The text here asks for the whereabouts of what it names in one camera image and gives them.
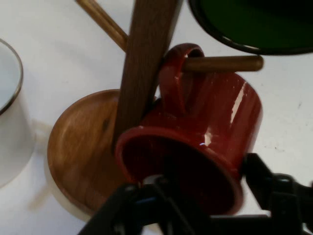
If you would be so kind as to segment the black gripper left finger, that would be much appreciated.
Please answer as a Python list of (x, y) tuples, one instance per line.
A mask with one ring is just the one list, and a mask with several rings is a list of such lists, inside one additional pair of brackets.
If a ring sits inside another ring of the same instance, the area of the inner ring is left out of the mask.
[(142, 187), (118, 188), (79, 232), (81, 235), (139, 235), (158, 224), (165, 235), (211, 235), (213, 225), (196, 203), (164, 177)]

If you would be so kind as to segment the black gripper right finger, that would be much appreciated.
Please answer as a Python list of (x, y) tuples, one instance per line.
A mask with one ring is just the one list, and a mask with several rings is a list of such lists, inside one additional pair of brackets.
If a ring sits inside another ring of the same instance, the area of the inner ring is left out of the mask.
[(245, 156), (246, 183), (261, 209), (270, 212), (273, 235), (307, 235), (313, 231), (313, 187), (287, 174), (273, 173), (256, 153)]

